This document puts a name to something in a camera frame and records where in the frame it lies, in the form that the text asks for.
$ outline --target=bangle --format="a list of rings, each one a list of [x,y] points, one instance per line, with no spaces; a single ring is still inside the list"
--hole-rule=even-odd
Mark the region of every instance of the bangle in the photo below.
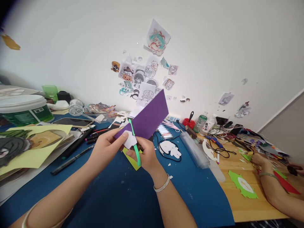
[[[277,180],[279,180],[275,175],[270,174],[270,173],[260,173],[259,176],[260,177],[262,177],[262,176],[272,176],[272,177],[276,178]]]
[[[169,181],[170,181],[170,176],[169,176],[169,174],[167,174],[167,175],[168,175],[168,179],[167,179],[166,183],[162,187],[160,187],[159,189],[156,189],[155,185],[154,185],[154,191],[161,192],[162,190],[165,189],[165,187],[169,184]]]

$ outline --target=red cup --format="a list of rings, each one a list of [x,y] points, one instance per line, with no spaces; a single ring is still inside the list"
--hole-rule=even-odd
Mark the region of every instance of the red cup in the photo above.
[[[191,129],[193,129],[195,126],[195,122],[193,120],[190,120],[190,123],[189,123],[189,118],[185,118],[183,121],[183,125],[189,126]]]

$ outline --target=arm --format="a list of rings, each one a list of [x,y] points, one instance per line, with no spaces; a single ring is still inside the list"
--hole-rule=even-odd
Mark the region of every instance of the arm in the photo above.
[[[157,160],[153,143],[141,137],[136,139],[143,148],[143,153],[140,154],[142,167],[151,175],[154,186],[158,189],[165,184],[168,175]],[[137,161],[133,150],[129,150],[126,154]],[[156,194],[165,228],[197,227],[192,214],[171,181],[165,189]]]
[[[27,227],[49,228],[70,213],[91,181],[108,165],[126,141],[128,134],[122,134],[114,141],[114,135],[119,130],[114,129],[98,137],[89,160],[34,207],[29,214]],[[10,228],[20,228],[26,214]]]
[[[259,154],[254,154],[252,161],[260,165],[262,172],[273,174],[271,162]],[[279,181],[271,176],[262,176],[261,183],[268,202],[282,213],[304,222],[304,201],[286,193]]]

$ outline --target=purple paper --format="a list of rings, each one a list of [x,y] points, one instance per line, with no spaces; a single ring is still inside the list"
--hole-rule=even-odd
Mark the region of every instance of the purple paper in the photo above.
[[[158,125],[169,114],[165,92],[162,89],[150,103],[132,120],[135,136],[149,139],[156,131]],[[119,131],[114,137],[118,138],[125,130],[131,131],[132,128],[128,123],[123,130]]]

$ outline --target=phone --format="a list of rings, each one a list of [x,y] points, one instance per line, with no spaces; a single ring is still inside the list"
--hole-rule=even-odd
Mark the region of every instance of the phone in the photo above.
[[[90,126],[94,121],[93,120],[85,120],[85,119],[76,119],[76,118],[62,118],[60,120],[56,120],[52,122],[52,124],[57,125],[73,125],[76,128],[86,128]]]

